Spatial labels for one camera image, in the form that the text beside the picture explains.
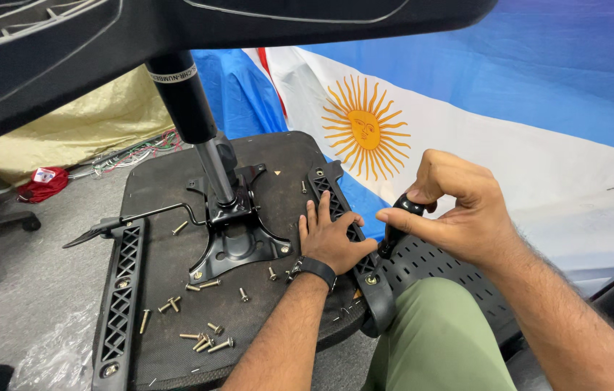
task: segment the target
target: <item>sun emblem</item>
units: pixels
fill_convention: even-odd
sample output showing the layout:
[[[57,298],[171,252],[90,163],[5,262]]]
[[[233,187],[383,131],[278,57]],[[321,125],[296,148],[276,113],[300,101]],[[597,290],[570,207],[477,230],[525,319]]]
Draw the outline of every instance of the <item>sun emblem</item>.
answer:
[[[355,164],[358,164],[358,175],[363,172],[363,163],[365,163],[365,180],[367,180],[370,176],[370,169],[372,168],[372,174],[374,175],[374,180],[377,180],[377,170],[375,170],[375,164],[379,169],[379,172],[384,176],[384,180],[387,180],[387,174],[382,169],[382,166],[389,172],[389,174],[394,177],[394,173],[389,169],[387,162],[399,173],[399,169],[392,162],[391,159],[394,159],[397,163],[404,167],[404,163],[401,160],[398,160],[396,154],[399,154],[405,158],[408,158],[406,154],[399,151],[392,144],[399,147],[407,147],[410,149],[411,147],[408,144],[399,143],[392,138],[392,136],[405,136],[410,137],[410,134],[402,134],[395,133],[393,131],[387,131],[384,129],[387,128],[395,128],[400,127],[401,125],[408,125],[406,122],[399,122],[396,125],[391,125],[386,123],[386,121],[394,118],[398,114],[401,113],[401,110],[393,113],[391,115],[386,116],[385,118],[381,118],[381,116],[389,110],[389,106],[394,103],[393,100],[390,100],[387,106],[379,110],[382,102],[384,101],[384,96],[387,95],[387,90],[384,90],[384,93],[379,98],[379,102],[373,108],[374,101],[377,99],[377,86],[379,83],[374,85],[374,93],[372,94],[372,99],[367,101],[367,78],[365,78],[365,83],[363,86],[363,94],[361,96],[360,90],[360,76],[353,80],[353,75],[351,75],[351,85],[348,85],[346,82],[346,78],[343,77],[343,84],[346,86],[348,90],[348,97],[343,92],[343,88],[341,88],[341,84],[336,81],[336,85],[338,86],[338,90],[341,92],[341,97],[343,101],[338,97],[338,94],[334,93],[331,90],[331,87],[327,87],[329,93],[333,95],[336,99],[336,103],[333,100],[327,98],[329,103],[336,108],[336,110],[328,109],[324,107],[324,110],[328,111],[336,115],[339,119],[322,117],[324,120],[335,122],[339,125],[345,126],[322,126],[327,130],[345,130],[339,134],[332,134],[330,136],[326,136],[325,138],[335,138],[335,137],[345,137],[342,140],[335,142],[331,147],[335,147],[341,144],[346,144],[346,147],[341,149],[336,153],[336,155],[341,155],[346,151],[350,151],[348,155],[346,155],[343,160],[343,164],[348,162],[348,159],[351,156],[355,155],[355,159],[353,160],[353,164],[351,165],[350,170],[355,167]]]

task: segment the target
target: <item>plastic wrap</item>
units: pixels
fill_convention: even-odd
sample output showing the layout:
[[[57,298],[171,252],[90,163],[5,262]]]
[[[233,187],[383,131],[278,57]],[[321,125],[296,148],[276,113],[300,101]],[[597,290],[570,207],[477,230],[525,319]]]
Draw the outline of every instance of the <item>plastic wrap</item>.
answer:
[[[11,391],[86,391],[92,386],[92,339],[97,308],[68,315],[30,348],[13,373]]]

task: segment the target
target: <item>black metal mounting plate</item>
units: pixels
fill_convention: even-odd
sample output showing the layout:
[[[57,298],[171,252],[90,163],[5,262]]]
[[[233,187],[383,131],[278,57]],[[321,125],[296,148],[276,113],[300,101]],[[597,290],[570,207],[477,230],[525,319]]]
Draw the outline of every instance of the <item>black metal mounting plate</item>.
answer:
[[[231,207],[218,206],[213,189],[205,177],[190,180],[187,190],[206,197],[208,245],[206,252],[189,268],[189,279],[198,284],[250,262],[270,261],[293,253],[290,240],[274,235],[263,225],[254,205],[251,184],[266,172],[265,164],[235,170],[238,181],[233,190],[236,200]]]
[[[350,206],[346,201],[345,196],[338,187],[333,184],[336,183],[338,178],[343,176],[343,169],[341,168],[341,161],[335,160],[325,165],[314,165],[307,174],[307,179],[312,192],[321,197],[321,194],[328,190],[330,195],[329,213],[331,214],[331,220],[335,220],[345,212],[350,211]],[[351,224],[348,228],[346,235],[351,241],[363,241],[365,236],[363,231],[356,224]],[[374,271],[374,267],[377,265],[377,253],[373,252],[367,257],[364,257],[353,268],[353,275],[358,282],[361,292],[367,305],[370,308],[368,316],[365,318],[365,323],[361,327],[361,331],[368,337],[377,337],[389,327],[394,314],[396,306],[394,303],[394,296],[392,290],[389,288],[387,278],[383,273],[377,275],[377,283],[368,284],[366,279]]]
[[[112,230],[114,262],[110,264],[108,295],[102,303],[99,334],[94,351],[93,391],[125,391],[129,383],[136,308],[146,219]]]

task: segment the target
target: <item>yellow fabric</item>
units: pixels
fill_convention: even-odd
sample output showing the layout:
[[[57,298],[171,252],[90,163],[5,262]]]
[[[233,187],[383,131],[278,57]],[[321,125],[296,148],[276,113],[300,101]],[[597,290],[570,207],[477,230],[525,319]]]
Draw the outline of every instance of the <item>yellow fabric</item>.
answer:
[[[0,178],[19,185],[39,167],[70,167],[174,127],[145,66],[0,137]]]

